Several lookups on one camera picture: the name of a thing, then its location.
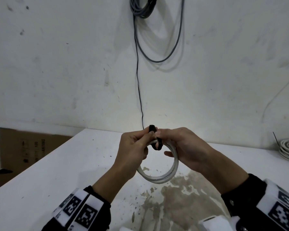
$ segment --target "table surface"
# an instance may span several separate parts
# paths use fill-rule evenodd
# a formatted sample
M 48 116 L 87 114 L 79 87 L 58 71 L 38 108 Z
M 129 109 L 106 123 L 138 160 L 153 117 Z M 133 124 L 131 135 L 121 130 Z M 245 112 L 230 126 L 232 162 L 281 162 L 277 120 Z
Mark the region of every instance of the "table surface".
M 2 186 L 0 231 L 41 230 L 50 220 L 51 212 L 70 192 L 92 185 L 112 166 L 120 136 L 118 132 L 85 129 Z M 269 178 L 289 192 L 289 162 L 277 152 L 211 145 L 247 172 L 261 179 Z M 142 167 L 148 168 L 147 174 L 156 176 L 166 172 L 172 163 L 173 159 L 149 148 Z M 179 225 L 183 230 L 192 225 L 191 220 L 183 217 L 185 212 L 190 213 L 186 207 L 192 201 L 197 202 L 193 211 L 197 210 L 195 206 L 204 210 L 210 208 L 206 215 L 225 210 L 215 189 L 181 163 L 176 177 L 162 185 L 147 182 L 136 173 L 112 203 L 110 230 L 121 226 L 133 230 L 162 230 L 165 222 L 170 227 Z

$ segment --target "white wall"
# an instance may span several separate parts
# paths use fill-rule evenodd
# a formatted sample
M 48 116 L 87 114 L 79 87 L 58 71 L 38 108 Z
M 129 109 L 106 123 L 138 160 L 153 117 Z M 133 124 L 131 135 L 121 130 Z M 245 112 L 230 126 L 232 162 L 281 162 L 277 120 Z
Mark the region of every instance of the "white wall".
M 0 122 L 140 129 L 128 1 L 0 0 Z M 139 21 L 150 57 L 173 47 L 180 4 Z M 186 0 L 181 37 L 162 65 L 139 54 L 146 126 L 259 148 L 289 137 L 289 85 L 270 103 L 289 81 L 289 0 Z

